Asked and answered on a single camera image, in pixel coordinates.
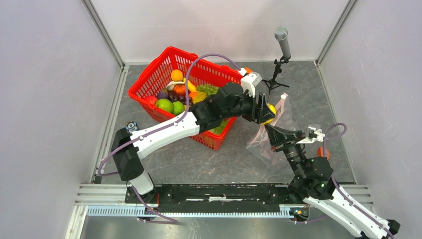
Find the yellow toy lemon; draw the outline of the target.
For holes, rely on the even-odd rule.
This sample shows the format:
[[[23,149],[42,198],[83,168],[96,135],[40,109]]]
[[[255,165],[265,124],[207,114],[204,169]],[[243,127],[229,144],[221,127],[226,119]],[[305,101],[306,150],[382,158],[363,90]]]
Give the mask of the yellow toy lemon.
[[[276,114],[277,112],[275,107],[272,104],[267,103],[261,114],[260,124],[265,125],[271,123],[274,120]]]

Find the clear zip top bag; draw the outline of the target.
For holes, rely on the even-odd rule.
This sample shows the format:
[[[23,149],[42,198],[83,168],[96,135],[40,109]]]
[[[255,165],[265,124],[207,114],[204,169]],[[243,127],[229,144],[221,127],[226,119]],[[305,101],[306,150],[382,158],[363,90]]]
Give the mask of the clear zip top bag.
[[[287,93],[279,97],[275,104],[276,117],[269,123],[287,130],[298,130],[299,126],[293,121],[293,112]],[[268,169],[277,171],[288,166],[284,153],[273,152],[265,126],[261,125],[258,132],[247,143],[246,149],[260,159]]]

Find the red plastic basket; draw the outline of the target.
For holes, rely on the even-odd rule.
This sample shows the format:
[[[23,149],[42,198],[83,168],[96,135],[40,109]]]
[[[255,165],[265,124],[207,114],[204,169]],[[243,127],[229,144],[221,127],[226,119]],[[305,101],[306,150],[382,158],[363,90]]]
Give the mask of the red plastic basket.
[[[185,74],[191,63],[197,58],[198,55],[195,53],[173,46],[167,47],[140,74],[139,79],[130,87],[128,95],[137,101],[159,123],[173,118],[173,114],[150,104],[144,97],[157,95],[170,83],[173,70],[178,69]],[[222,87],[229,81],[240,84],[241,75],[236,69],[201,59],[191,70],[189,80],[195,86],[211,84]]]

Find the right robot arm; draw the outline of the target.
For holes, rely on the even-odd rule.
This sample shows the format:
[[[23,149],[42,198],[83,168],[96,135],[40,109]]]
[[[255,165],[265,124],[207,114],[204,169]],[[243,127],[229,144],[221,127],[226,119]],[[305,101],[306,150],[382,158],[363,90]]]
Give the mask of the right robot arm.
[[[331,138],[319,126],[308,132],[287,130],[265,125],[273,152],[284,153],[294,177],[288,185],[291,202],[303,202],[319,209],[346,228],[357,239],[392,239],[400,223],[377,216],[355,200],[333,178],[333,169],[325,155],[307,158],[304,145],[316,141],[325,143]]]

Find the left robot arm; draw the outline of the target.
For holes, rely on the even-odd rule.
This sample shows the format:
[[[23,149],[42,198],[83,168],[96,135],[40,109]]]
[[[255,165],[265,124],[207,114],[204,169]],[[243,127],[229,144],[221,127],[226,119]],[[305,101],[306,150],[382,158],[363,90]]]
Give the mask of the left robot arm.
[[[264,93],[252,94],[239,84],[229,82],[216,94],[167,121],[134,132],[120,129],[114,137],[111,154],[120,179],[135,188],[139,199],[150,203],[156,198],[156,189],[142,166],[143,158],[179,139],[214,129],[225,119],[243,117],[263,124],[275,116],[276,112],[267,103]]]

